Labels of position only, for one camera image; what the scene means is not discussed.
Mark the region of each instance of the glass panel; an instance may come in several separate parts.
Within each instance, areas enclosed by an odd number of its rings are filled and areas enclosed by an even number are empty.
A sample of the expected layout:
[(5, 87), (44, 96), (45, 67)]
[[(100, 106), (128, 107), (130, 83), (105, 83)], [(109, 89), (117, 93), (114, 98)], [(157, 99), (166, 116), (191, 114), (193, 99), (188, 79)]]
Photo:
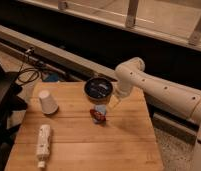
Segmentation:
[[(58, 6), (58, 0), (33, 0)], [(129, 0), (66, 0), (68, 9), (120, 23), (125, 23)]]
[(136, 26), (189, 38), (201, 16), (201, 0), (140, 0)]

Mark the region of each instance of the black bowl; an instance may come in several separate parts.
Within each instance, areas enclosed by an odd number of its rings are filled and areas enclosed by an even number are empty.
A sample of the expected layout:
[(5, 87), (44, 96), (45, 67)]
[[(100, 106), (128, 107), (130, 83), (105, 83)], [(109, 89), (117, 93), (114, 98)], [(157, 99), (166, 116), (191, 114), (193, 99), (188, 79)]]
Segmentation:
[(96, 77), (86, 82), (84, 91), (93, 102), (107, 102), (113, 92), (113, 86), (109, 80)]

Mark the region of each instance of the wood grain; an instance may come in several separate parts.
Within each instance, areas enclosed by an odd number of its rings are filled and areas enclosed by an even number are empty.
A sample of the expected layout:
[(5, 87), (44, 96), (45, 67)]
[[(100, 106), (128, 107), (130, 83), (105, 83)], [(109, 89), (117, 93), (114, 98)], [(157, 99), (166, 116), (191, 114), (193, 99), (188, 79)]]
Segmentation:
[[(107, 108), (105, 125), (96, 125), (84, 94), (84, 82), (38, 83), (18, 132), (6, 171), (36, 171), (38, 129), (50, 124), (53, 136), (46, 171), (160, 171), (163, 165), (143, 92), (134, 88), (115, 108)], [(42, 114), (38, 93), (49, 90), (59, 111)]]
[[(35, 144), (16, 144), (7, 170), (37, 171)], [(163, 170), (154, 142), (53, 143), (46, 171)]]
[(122, 142), (154, 141), (153, 128), (144, 117), (108, 117), (106, 125), (96, 125), (91, 118), (27, 118), (16, 143), (36, 143), (39, 126), (49, 124), (52, 142)]

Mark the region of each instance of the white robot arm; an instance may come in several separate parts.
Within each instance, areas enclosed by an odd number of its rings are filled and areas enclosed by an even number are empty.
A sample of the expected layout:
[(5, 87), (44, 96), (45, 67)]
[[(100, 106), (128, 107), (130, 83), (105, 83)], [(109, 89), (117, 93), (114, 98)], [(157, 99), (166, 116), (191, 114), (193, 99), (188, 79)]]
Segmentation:
[(177, 111), (180, 117), (200, 125), (192, 160), (191, 171), (201, 171), (201, 91), (144, 73), (145, 64), (133, 58), (119, 64), (115, 69), (118, 80), (115, 93), (124, 98), (133, 86), (158, 99)]

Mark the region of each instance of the white paper cup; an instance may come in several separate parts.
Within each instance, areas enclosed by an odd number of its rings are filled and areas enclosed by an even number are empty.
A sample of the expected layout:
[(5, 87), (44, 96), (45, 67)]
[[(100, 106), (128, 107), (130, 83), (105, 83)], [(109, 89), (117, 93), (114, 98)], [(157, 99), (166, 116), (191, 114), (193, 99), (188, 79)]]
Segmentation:
[(58, 110), (58, 105), (48, 90), (40, 91), (38, 96), (44, 114), (53, 114)]

